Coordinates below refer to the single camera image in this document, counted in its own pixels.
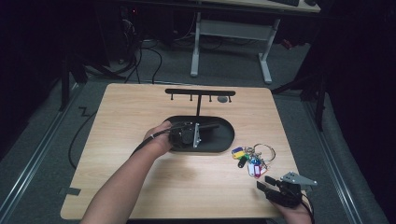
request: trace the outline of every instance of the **gray carpet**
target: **gray carpet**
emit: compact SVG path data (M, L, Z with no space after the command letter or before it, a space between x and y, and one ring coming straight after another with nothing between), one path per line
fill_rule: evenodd
M149 47L153 44L154 42L146 42L145 46ZM234 43L234 40L230 40L223 43L218 49L203 49L200 74L198 77L192 78L189 75L191 46L174 45L169 48L160 44L154 49L161 53L163 62L155 80L195 85L274 89L293 80L303 57L309 50L307 45L291 50L274 45L268 58L274 82L269 86L263 82L256 55L260 52L261 45L261 42L255 42L239 46ZM204 47L213 48L215 46L216 43L211 43ZM145 49L142 52L142 63L139 65L138 73L142 81L150 81L160 63L160 57L150 50ZM137 78L134 74L130 82L136 83L136 81ZM86 107L87 114L93 113L100 104L106 85L110 82L114 82L114 80L91 76L89 82L82 87L81 93L70 105L58 132L50 142L44 160L40 163L17 206L10 213L9 223L78 223L77 221L63 220L60 217L65 196L59 192L61 188L69 187L74 174L74 169L68 161L67 152L78 128L87 119L82 116L80 107ZM28 127L14 148L1 161L0 200L2 202L7 198L46 130L57 116L60 93L60 85L58 85L46 103L40 106L31 117ZM300 174L318 181L318 186L308 193L308 197L315 206L316 221L317 223L349 223L348 214L340 200L339 192L334 186L331 170L326 165L325 156L321 150L322 142L318 137L316 127L312 124L312 118L307 113L309 103L301 102L297 93L297 91L287 91L275 95L275 101ZM92 121L93 119L84 126L72 147L72 161L75 164L78 163ZM361 220L364 223L388 223L361 176L359 167L348 152L347 144L339 130L328 98L323 127L322 135L332 150L346 184L351 190ZM284 223L284 220L277 218L276 222Z

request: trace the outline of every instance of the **white desk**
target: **white desk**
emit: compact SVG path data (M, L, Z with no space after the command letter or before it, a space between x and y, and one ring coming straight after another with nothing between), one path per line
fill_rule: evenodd
M304 0L300 0L299 6L291 7L275 2L270 2L268 0L202 0L198 4L202 4L202 2L208 3L218 3L218 4L232 4L232 5L240 5L244 7L265 7L271 9L279 9L279 10L290 10L290 11L299 11L299 12L320 12L320 8L318 5L311 7ZM211 20L201 20L201 13L198 13L196 20L196 28L195 28L195 45L194 51L192 53L192 62L191 62L191 76L198 76L199 69L199 41L201 35L217 35L217 36L225 36L225 37L233 37L233 38L244 38L244 39L253 39L253 40L262 40L266 41L265 48L262 53L259 54L259 61L262 67L262 75L264 77L264 81L267 84L272 83L271 74L268 69L267 57L270 52L271 46L274 42L274 38L276 35L276 31L278 25L280 23L280 19L276 19L273 25L253 25L253 24L245 24L245 23L237 23L237 22L227 22L227 21L211 21Z

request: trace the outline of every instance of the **table top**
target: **table top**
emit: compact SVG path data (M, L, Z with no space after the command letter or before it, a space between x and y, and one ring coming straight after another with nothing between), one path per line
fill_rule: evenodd
M266 175L279 179L298 173L272 93L265 88L110 84L92 125L70 188L62 218L81 219L94 194L130 157L146 131L175 115L195 115L197 97L165 89L235 91L230 103L202 97L201 115L228 120L235 130L221 153L169 152L155 161L130 218L278 217L256 188L248 168L238 168L231 150L262 143L276 151ZM271 152L262 149L263 158Z
M320 12L320 7L318 4L316 4L314 7L311 7L304 0L300 0L299 6L297 7L271 2L268 0L201 0L201 2L230 4L244 7L266 7L299 12Z

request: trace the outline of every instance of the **hand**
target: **hand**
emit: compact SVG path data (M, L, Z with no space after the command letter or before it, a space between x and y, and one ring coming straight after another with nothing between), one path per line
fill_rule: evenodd
M270 203L282 213L288 224L311 223L311 217L302 204L297 205L295 208L288 208L271 201Z
M172 123L169 120L166 120L161 125L152 128L146 132L145 138L147 139L152 134L158 133L162 130L169 129L172 127ZM155 158L161 157L163 154L169 151L172 148L172 144L169 142L169 133L162 133L149 141L145 146L145 150L149 150Z

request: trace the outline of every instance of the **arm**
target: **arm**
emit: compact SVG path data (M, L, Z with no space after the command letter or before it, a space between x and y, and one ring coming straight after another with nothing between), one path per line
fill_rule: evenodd
M151 134L170 128L169 121L149 130ZM125 223L131 215L146 175L154 161L171 148L168 133L148 142L128 159L93 197L81 223Z
M311 224L311 217L302 204L295 208L288 208L271 201L270 203L282 213L288 224Z

